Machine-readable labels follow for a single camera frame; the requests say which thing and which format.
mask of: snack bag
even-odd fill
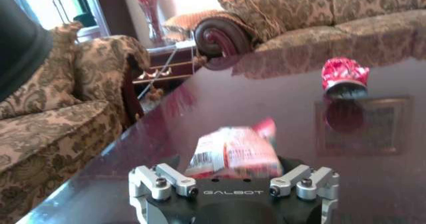
[[[185,175],[193,178],[271,178],[283,173],[270,141],[275,124],[269,118],[250,127],[225,127],[198,139]]]

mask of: throw pillow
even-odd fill
[[[205,10],[195,13],[187,13],[169,18],[162,24],[170,32],[179,32],[185,37],[190,37],[190,32],[203,18],[211,17],[221,13],[219,10]]]
[[[18,90],[0,103],[0,120],[79,103],[71,96],[77,31],[73,22],[52,29],[52,50],[42,65]]]
[[[218,0],[255,30],[262,41],[286,30],[331,25],[331,0]]]

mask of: dark wooden table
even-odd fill
[[[22,221],[137,223],[129,170],[178,158],[182,171],[199,136],[273,117],[277,153],[339,172],[335,223],[424,223],[426,61],[411,51],[375,59],[366,100],[332,105],[319,79],[328,52],[311,58],[275,50],[218,60],[233,67],[202,68]],[[358,55],[375,66],[368,54]]]

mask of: side table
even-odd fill
[[[157,88],[169,88],[171,86],[170,84],[179,83],[193,75],[201,67],[199,65],[193,66],[191,64],[191,55],[195,53],[194,47],[194,41],[183,41],[173,45],[147,49],[151,63],[150,69],[149,71],[145,71],[131,82],[137,90],[137,94],[141,93],[157,75],[158,77],[153,83]],[[165,71],[161,72],[174,50],[175,53],[170,59],[169,65]]]

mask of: red vase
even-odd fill
[[[147,22],[149,39],[151,40],[154,46],[162,45],[165,44],[165,41],[162,39],[163,33],[158,22],[157,1],[151,2],[149,5],[139,3],[139,6]]]

